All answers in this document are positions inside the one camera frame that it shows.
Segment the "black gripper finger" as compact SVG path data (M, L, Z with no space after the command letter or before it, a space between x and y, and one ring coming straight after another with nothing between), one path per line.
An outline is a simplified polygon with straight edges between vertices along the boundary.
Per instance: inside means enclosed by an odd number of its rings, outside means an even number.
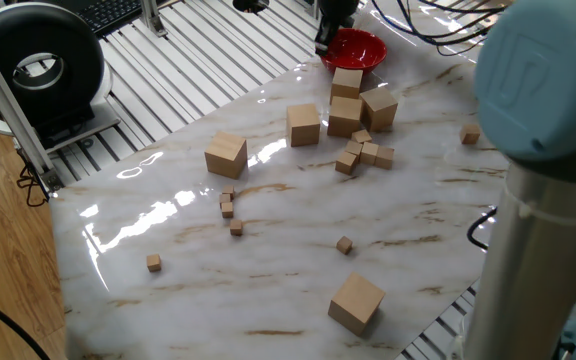
M319 56L326 56L329 45L336 36L342 21L334 17L322 17L319 23L318 32L314 38L315 53Z

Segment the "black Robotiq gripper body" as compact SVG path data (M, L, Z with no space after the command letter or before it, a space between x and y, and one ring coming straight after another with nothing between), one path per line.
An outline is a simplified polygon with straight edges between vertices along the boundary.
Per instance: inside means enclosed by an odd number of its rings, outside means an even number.
M350 28L354 24L353 14L359 6L359 0L318 0L317 7L321 15L320 24L339 25Z

